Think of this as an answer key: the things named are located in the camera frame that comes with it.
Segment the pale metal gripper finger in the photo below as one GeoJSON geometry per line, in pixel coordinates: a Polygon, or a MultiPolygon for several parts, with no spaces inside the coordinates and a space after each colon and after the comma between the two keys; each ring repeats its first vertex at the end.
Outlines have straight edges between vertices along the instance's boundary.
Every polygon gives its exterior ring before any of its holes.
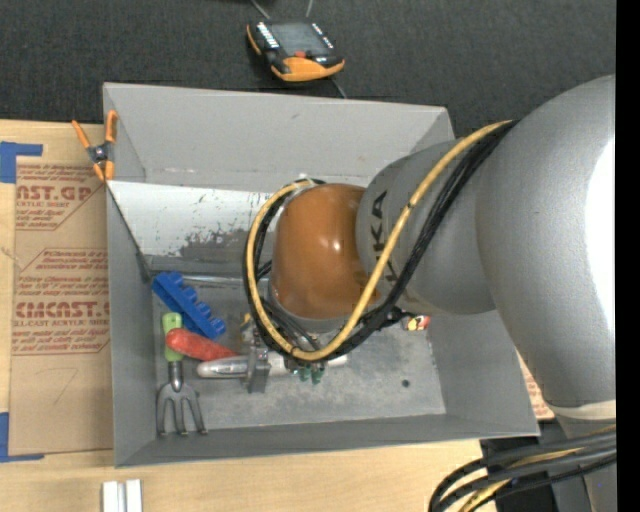
{"type": "Polygon", "coordinates": [[[242,341],[249,351],[257,352],[262,348],[262,340],[249,313],[246,313],[242,320],[242,341]]]}
{"type": "Polygon", "coordinates": [[[247,373],[247,392],[264,393],[271,370],[269,351],[255,349],[249,354],[247,373]]]}

